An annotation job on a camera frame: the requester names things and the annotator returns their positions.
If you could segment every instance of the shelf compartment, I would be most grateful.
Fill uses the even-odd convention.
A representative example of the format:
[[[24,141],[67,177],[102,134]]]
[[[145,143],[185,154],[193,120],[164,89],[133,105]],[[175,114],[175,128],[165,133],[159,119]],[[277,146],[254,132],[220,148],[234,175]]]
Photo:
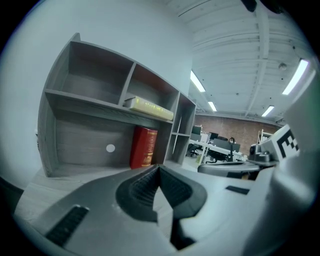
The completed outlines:
[[[127,168],[134,124],[56,109],[55,141],[60,165]],[[115,150],[108,152],[107,145]]]
[[[150,128],[157,128],[159,122],[173,123],[172,121],[136,112],[123,106],[73,93],[46,89],[45,94],[53,109],[61,109]]]
[[[118,104],[134,62],[97,45],[71,41],[62,91]]]
[[[129,82],[125,100],[134,96],[139,96],[175,113],[179,91],[156,74],[137,64]]]
[[[171,135],[165,160],[182,165],[186,156],[188,144],[188,136]]]
[[[180,93],[172,131],[190,136],[195,120],[195,113],[195,104]]]

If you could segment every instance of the white wall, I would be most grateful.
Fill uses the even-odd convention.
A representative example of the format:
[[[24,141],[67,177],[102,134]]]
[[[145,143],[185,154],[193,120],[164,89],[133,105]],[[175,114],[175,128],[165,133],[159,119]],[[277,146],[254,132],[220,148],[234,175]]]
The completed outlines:
[[[0,59],[0,175],[24,189],[41,167],[35,136],[41,93],[61,49],[81,40],[124,54],[188,94],[192,35],[153,0],[46,0]]]

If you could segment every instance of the white ceiling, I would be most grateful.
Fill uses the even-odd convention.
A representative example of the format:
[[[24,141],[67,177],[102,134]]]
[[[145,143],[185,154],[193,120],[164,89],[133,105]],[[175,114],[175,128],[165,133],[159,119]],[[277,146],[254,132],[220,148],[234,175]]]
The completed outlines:
[[[206,92],[191,83],[197,113],[275,124],[281,120],[312,72],[312,64],[289,95],[282,95],[300,58],[313,51],[286,14],[275,14],[258,1],[249,12],[241,0],[160,0],[193,33],[192,70]],[[285,63],[286,70],[279,64]],[[208,104],[217,109],[213,112]],[[269,105],[273,111],[261,117]]]

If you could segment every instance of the table surface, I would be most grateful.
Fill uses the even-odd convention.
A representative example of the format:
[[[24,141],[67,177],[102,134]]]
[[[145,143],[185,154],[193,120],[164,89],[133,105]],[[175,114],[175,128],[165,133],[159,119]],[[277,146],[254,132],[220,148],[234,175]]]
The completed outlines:
[[[14,214],[33,224],[46,209],[83,184],[127,170],[125,168],[115,171],[107,170],[105,167],[93,167],[92,172],[88,172],[88,168],[81,169],[81,166],[78,166],[78,173],[65,173],[60,177],[46,177],[44,170],[41,168],[24,190]],[[155,194],[153,210],[158,214],[160,230],[169,239],[173,210],[160,188]]]

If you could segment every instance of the black rubber pad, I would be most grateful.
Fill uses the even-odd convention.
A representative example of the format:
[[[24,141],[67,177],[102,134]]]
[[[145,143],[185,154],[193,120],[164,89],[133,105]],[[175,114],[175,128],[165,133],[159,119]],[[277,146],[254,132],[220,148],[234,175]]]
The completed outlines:
[[[241,188],[241,187],[237,187],[237,186],[227,186],[225,189],[233,191],[233,192],[236,192],[236,193],[240,193],[240,194],[243,194],[243,195],[248,194],[249,191],[250,191],[250,189]]]
[[[47,234],[46,238],[63,247],[88,213],[88,208],[74,206]]]

